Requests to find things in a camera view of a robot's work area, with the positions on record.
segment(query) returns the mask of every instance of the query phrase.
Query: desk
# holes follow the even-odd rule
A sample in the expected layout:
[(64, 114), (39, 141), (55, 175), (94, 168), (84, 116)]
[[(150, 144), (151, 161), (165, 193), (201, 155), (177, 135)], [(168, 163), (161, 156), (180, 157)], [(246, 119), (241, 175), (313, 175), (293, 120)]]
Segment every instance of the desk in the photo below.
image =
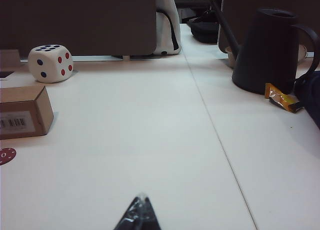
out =
[[(318, 229), (319, 129), (231, 81), (226, 54), (181, 26), (175, 56), (76, 62), (46, 84), (46, 136), (8, 139), (1, 229), (112, 230), (149, 195), (163, 230)], [(299, 66), (298, 74), (310, 64)], [(26, 66), (1, 87), (42, 85)]]
[(1, 230), (112, 230), (140, 192), (163, 230), (254, 229), (183, 52), (74, 69), (45, 84), (48, 135), (1, 141)]

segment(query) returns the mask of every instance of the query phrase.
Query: dice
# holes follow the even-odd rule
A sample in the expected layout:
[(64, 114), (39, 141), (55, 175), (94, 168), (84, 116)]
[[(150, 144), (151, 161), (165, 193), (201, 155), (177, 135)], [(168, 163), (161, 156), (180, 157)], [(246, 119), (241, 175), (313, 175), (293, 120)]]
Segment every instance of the dice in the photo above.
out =
[(39, 82), (56, 83), (71, 76), (74, 62), (65, 46), (48, 44), (37, 46), (30, 51), (28, 68)]

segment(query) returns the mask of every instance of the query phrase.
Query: black bag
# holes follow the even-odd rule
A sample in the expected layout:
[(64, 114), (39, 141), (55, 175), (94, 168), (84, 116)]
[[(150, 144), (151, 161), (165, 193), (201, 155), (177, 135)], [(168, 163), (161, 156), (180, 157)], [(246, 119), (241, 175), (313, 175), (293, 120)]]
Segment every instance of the black bag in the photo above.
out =
[[(221, 8), (222, 0), (216, 0)], [(205, 11), (202, 16), (187, 23), (194, 38), (201, 43), (216, 44), (218, 42), (219, 21), (213, 10)]]
[(320, 129), (320, 71), (314, 71), (294, 86), (294, 94)]

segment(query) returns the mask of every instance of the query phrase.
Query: red sticker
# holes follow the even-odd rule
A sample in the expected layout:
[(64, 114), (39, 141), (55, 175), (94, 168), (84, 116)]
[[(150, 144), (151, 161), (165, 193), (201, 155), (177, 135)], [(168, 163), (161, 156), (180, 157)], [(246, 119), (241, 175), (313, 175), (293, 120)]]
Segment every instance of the red sticker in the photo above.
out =
[(13, 148), (2, 148), (0, 150), (0, 166), (10, 162), (12, 159), (15, 158), (17, 152)]

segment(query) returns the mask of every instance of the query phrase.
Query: barcode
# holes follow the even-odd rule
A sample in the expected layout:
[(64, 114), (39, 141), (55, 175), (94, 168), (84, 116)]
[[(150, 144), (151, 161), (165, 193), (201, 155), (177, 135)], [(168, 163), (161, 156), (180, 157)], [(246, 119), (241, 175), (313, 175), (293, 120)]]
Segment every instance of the barcode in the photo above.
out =
[(26, 127), (26, 121), (23, 118), (1, 119), (0, 126), (4, 128)]

